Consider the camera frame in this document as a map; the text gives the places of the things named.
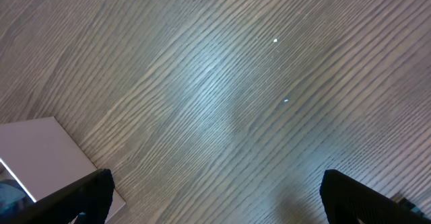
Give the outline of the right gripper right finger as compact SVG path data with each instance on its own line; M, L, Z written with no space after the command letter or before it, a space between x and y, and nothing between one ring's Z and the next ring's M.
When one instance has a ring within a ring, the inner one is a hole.
M319 193L330 224L430 224L406 199L399 204L337 170L325 171Z

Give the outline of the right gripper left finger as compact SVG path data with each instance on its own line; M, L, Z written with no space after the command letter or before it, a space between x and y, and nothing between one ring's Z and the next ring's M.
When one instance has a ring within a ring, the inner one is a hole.
M101 169L7 216L1 224L104 224L113 202L114 180Z

